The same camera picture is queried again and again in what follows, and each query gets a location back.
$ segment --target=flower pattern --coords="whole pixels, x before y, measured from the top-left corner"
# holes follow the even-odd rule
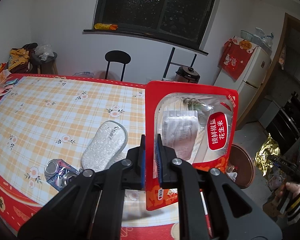
[[[4,204],[3,197],[0,196],[0,210],[1,212],[4,212],[6,209],[6,205]]]
[[[77,92],[76,96],[77,97],[75,98],[75,100],[87,99],[89,97],[86,91],[83,91],[82,93]]]
[[[29,172],[26,172],[24,174],[25,176],[25,179],[29,179],[29,182],[28,182],[28,186],[30,188],[34,188],[35,186],[35,182],[37,182],[38,184],[42,184],[42,181],[41,181],[41,177],[39,176],[39,170],[37,167],[33,166],[29,169]]]
[[[38,170],[38,168],[37,167],[31,167],[30,168],[30,177],[32,178],[32,179],[35,179],[35,178],[37,178],[38,176],[39,176],[39,170]]]
[[[119,117],[120,116],[120,112],[119,111],[111,111],[110,112],[110,116],[114,117],[114,118]]]
[[[55,102],[50,102],[48,100],[45,101],[45,106],[53,106],[55,104],[56,104]]]
[[[21,111],[23,107],[23,103],[18,107],[18,109],[15,111],[15,113],[17,113],[18,111]]]
[[[67,83],[64,80],[59,80],[59,84],[61,84],[62,86],[65,86]]]
[[[13,96],[16,96],[18,94],[18,92],[17,91],[16,92],[11,92],[9,94],[10,94],[11,97],[13,97]]]
[[[9,141],[7,145],[10,147],[10,150],[14,148],[14,145],[16,144],[17,141],[18,141],[18,136],[12,134],[9,136]]]
[[[138,194],[138,192],[136,192],[136,191],[131,191],[131,192],[129,193],[129,198],[130,198],[131,200],[136,201],[137,199],[139,199],[139,194]]]
[[[38,79],[37,82],[39,82],[39,81],[40,81],[40,80]],[[33,85],[33,84],[34,84],[34,81],[33,81],[30,85]]]
[[[132,97],[133,97],[133,98],[143,98],[143,92],[140,91],[138,94],[133,95]]]
[[[64,136],[62,136],[61,140],[58,139],[56,141],[56,144],[61,144],[62,142],[64,143],[71,142],[71,144],[74,144],[75,140],[71,139],[70,135],[65,134]]]
[[[63,142],[68,142],[70,140],[70,136],[66,134],[61,139]]]
[[[111,117],[117,118],[120,114],[125,112],[123,109],[120,110],[119,106],[112,106],[112,108],[106,108],[107,112],[110,114]]]
[[[28,186],[29,186],[29,188],[34,188],[35,183],[34,183],[34,181],[32,179],[29,180]]]

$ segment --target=black chair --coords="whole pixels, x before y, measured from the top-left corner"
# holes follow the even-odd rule
[[[110,62],[119,62],[119,63],[123,64],[123,69],[122,69],[122,74],[121,74],[121,79],[120,79],[120,81],[122,81],[123,75],[124,75],[124,70],[126,68],[126,64],[128,64],[131,61],[130,55],[121,50],[111,50],[106,53],[105,59],[106,59],[106,61],[108,61],[105,79],[107,79],[107,77],[108,77]]]

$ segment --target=window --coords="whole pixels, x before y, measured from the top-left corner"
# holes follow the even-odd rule
[[[99,0],[96,23],[198,49],[214,0]]]

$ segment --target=red snack package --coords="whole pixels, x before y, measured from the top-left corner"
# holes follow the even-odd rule
[[[197,169],[225,172],[238,111],[236,90],[182,82],[151,81],[146,86],[146,209],[178,201],[176,189],[157,178],[155,142],[175,150]]]

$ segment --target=window sill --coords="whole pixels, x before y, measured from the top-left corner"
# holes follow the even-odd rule
[[[181,47],[183,49],[188,49],[188,50],[191,50],[195,53],[199,53],[199,54],[202,54],[202,55],[205,55],[205,56],[208,55],[208,52],[205,52],[203,50],[194,49],[194,48],[190,48],[190,47],[187,47],[187,46],[184,46],[184,45],[181,45],[181,44],[170,42],[168,40],[155,38],[155,37],[152,37],[151,35],[145,34],[145,33],[142,34],[142,33],[131,33],[131,32],[118,31],[118,30],[111,31],[111,30],[95,30],[95,29],[90,30],[90,29],[87,29],[87,30],[83,30],[83,34],[108,34],[108,35],[119,35],[119,36],[129,36],[129,37],[143,38],[143,39],[147,39],[147,40],[163,42],[163,43],[166,43],[166,44],[170,44],[172,46],[178,46],[178,47]]]

